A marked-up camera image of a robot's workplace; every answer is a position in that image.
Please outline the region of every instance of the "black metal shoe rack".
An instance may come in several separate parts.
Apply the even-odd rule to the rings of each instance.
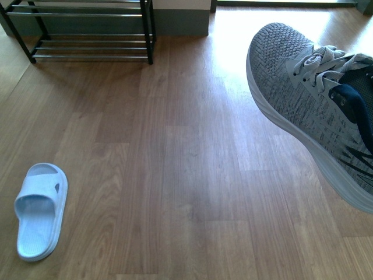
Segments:
[[[0,12],[31,63],[39,58],[77,60],[147,60],[153,64],[156,29],[152,0],[14,0]],[[34,17],[41,37],[27,46],[12,22],[13,16]],[[49,34],[46,17],[141,18],[143,34]]]

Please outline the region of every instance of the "sneaker sole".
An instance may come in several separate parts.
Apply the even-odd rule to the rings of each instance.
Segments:
[[[308,149],[328,183],[344,200],[359,210],[373,214],[373,195],[364,191],[316,140],[280,115],[263,97],[252,75],[249,53],[250,50],[246,60],[247,79],[251,95],[260,111],[268,120],[296,137]]]

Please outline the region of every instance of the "white shoelace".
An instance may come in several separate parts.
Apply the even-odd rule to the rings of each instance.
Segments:
[[[373,58],[368,55],[346,54],[332,45],[326,45],[317,48],[312,54],[298,62],[294,67],[294,74],[298,75],[301,67],[304,67],[306,73],[303,75],[303,80],[310,80],[312,86],[316,86],[318,92],[321,93],[325,90],[324,77],[338,81],[347,71],[369,65],[373,65]]]

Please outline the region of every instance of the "slide sandal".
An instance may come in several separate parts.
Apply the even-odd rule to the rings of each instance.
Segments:
[[[29,169],[14,203],[21,259],[38,261],[52,253],[61,231],[67,192],[66,175],[56,165],[38,163]]]

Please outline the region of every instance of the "gray sneaker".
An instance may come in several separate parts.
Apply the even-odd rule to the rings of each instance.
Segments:
[[[264,115],[306,146],[343,199],[373,213],[373,58],[316,47],[271,23],[252,40],[246,66]]]

